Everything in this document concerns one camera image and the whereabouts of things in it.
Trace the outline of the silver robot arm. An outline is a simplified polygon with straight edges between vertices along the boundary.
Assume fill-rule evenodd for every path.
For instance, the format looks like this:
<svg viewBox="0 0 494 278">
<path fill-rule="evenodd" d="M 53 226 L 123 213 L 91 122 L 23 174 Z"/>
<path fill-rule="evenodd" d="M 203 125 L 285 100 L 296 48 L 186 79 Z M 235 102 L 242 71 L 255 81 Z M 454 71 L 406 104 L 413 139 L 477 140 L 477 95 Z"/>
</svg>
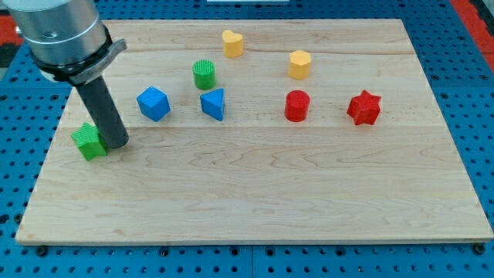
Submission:
<svg viewBox="0 0 494 278">
<path fill-rule="evenodd" d="M 114 42 L 90 0 L 4 0 L 42 72 L 85 85 L 127 48 Z"/>
</svg>

